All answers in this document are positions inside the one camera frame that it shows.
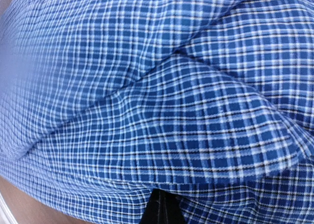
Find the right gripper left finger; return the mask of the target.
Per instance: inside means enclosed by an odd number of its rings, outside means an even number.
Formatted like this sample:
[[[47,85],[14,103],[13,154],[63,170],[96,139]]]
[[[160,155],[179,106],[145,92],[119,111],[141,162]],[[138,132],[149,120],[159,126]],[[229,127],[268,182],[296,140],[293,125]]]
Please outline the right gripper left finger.
[[[161,190],[154,189],[151,193],[145,211],[142,215],[141,224],[163,223],[163,194]]]

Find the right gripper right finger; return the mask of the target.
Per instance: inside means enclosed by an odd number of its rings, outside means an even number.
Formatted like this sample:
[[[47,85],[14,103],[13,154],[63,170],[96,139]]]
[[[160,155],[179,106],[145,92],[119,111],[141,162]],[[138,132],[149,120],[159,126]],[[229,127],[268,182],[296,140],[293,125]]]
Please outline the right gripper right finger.
[[[164,192],[162,201],[163,224],[185,224],[179,203],[174,194]]]

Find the blue checkered shirt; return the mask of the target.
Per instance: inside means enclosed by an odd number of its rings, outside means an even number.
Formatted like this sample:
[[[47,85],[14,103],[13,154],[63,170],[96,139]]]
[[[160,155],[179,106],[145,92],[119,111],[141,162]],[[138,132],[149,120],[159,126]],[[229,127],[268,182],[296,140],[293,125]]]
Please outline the blue checkered shirt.
[[[314,221],[314,0],[12,0],[0,175],[68,216]]]

